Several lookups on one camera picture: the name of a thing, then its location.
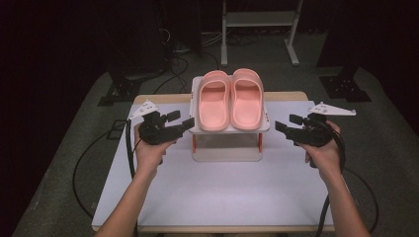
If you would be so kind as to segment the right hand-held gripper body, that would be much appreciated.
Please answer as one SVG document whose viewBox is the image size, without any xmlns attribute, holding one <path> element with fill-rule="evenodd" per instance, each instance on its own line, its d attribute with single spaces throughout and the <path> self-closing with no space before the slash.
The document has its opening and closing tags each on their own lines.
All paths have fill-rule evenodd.
<svg viewBox="0 0 419 237">
<path fill-rule="evenodd" d="M 309 115 L 303 118 L 301 128 L 289 127 L 286 139 L 294 144 L 302 143 L 321 147 L 332 140 L 332 127 L 326 122 L 327 116 L 355 116 L 355 110 L 346 110 L 320 102 L 308 109 Z"/>
</svg>

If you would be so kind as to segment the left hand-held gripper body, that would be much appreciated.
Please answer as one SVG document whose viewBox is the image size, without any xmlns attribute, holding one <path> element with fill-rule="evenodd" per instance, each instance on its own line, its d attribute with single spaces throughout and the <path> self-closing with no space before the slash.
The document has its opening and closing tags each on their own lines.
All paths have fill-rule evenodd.
<svg viewBox="0 0 419 237">
<path fill-rule="evenodd" d="M 167 126 L 167 115 L 161 115 L 158 106 L 146 100 L 130 116 L 130 119 L 142 118 L 139 137 L 150 145 L 158 145 L 183 136 L 182 125 Z"/>
</svg>

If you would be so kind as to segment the pink slipper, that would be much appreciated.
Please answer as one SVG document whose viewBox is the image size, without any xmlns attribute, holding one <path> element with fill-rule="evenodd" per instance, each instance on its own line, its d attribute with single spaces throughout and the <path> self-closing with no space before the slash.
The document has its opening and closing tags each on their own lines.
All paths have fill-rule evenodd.
<svg viewBox="0 0 419 237">
<path fill-rule="evenodd" d="M 229 124 L 229 85 L 227 74 L 221 70 L 207 73 L 199 85 L 199 125 L 205 131 L 220 131 Z"/>
<path fill-rule="evenodd" d="M 237 129 L 255 130 L 261 126 L 264 99 L 259 75 L 248 68 L 237 69 L 230 81 L 230 121 Z"/>
</svg>

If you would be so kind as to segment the white two-tier shoe rack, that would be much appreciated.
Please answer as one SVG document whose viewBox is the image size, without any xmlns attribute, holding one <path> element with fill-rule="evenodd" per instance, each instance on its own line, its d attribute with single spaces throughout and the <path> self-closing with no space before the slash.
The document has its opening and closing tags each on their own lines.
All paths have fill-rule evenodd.
<svg viewBox="0 0 419 237">
<path fill-rule="evenodd" d="M 231 124 L 222 131 L 202 130 L 199 118 L 199 85 L 203 77 L 193 79 L 190 117 L 195 126 L 192 134 L 193 158 L 198 162 L 258 162 L 263 156 L 263 135 L 270 129 L 266 104 L 263 104 L 261 126 L 256 130 L 240 130 Z"/>
</svg>

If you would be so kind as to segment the person's left hand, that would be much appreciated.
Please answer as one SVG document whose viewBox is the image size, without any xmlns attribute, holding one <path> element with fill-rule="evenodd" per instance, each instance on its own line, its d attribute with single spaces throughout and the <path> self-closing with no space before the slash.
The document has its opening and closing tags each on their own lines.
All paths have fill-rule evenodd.
<svg viewBox="0 0 419 237">
<path fill-rule="evenodd" d="M 170 140 L 158 145 L 150 145 L 139 137 L 139 124 L 134 127 L 135 156 L 137 161 L 134 177 L 142 180 L 152 180 L 156 174 L 158 166 L 162 163 L 162 158 L 166 150 L 177 142 Z"/>
</svg>

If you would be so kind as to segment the person's right hand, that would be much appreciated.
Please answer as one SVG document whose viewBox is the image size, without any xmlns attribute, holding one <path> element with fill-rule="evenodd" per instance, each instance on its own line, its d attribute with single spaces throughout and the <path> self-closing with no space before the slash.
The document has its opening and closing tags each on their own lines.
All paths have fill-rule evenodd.
<svg viewBox="0 0 419 237">
<path fill-rule="evenodd" d="M 325 183 L 333 183 L 342 177 L 340 170 L 339 148 L 334 140 L 321 147 L 298 144 L 305 150 L 305 162 L 313 162 Z"/>
</svg>

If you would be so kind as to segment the black stand base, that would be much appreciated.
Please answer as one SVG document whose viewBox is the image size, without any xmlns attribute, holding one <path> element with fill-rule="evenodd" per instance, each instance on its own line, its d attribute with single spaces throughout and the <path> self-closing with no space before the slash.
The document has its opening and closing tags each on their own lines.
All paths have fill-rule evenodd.
<svg viewBox="0 0 419 237">
<path fill-rule="evenodd" d="M 100 99 L 99 107 L 109 107 L 114 103 L 132 102 L 144 82 L 158 78 L 165 73 L 164 70 L 142 72 L 139 69 L 129 69 L 123 71 L 118 67 L 110 67 L 108 72 L 112 84 L 106 95 Z"/>
<path fill-rule="evenodd" d="M 337 75 L 319 77 L 330 99 L 345 99 L 352 103 L 371 101 L 367 92 L 362 90 L 354 79 L 357 70 L 357 66 L 344 66 Z"/>
</svg>

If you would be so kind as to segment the white table mat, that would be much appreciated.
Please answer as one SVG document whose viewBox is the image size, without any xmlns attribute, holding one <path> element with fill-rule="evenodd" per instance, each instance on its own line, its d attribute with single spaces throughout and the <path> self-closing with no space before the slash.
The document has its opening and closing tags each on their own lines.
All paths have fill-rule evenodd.
<svg viewBox="0 0 419 237">
<path fill-rule="evenodd" d="M 257 162 L 197 162 L 186 133 L 167 150 L 138 227 L 314 226 L 326 196 L 304 151 L 273 128 Z"/>
</svg>

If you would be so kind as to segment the white metal stand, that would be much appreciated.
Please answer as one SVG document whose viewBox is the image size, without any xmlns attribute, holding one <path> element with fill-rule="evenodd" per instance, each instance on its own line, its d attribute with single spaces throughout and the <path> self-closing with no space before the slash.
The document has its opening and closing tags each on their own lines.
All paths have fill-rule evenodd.
<svg viewBox="0 0 419 237">
<path fill-rule="evenodd" d="M 297 0 L 296 7 L 292 11 L 271 11 L 271 12 L 228 12 L 226 0 L 222 2 L 221 14 L 221 46 L 220 64 L 228 65 L 227 55 L 227 30 L 229 28 L 249 27 L 290 27 L 289 37 L 284 40 L 288 55 L 293 66 L 299 66 L 299 60 L 293 48 L 294 36 L 296 33 L 303 0 Z"/>
</svg>

